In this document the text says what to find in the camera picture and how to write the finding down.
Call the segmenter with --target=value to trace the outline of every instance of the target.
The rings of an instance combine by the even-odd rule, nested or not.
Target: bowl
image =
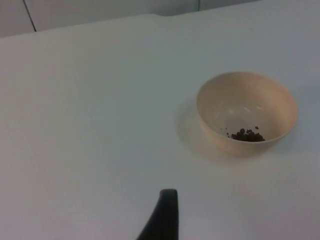
[[[296,124],[298,109],[287,88],[252,72],[228,72],[199,90],[196,109],[206,138],[224,152],[247,156],[266,149]],[[232,139],[240,129],[260,133],[265,141]]]

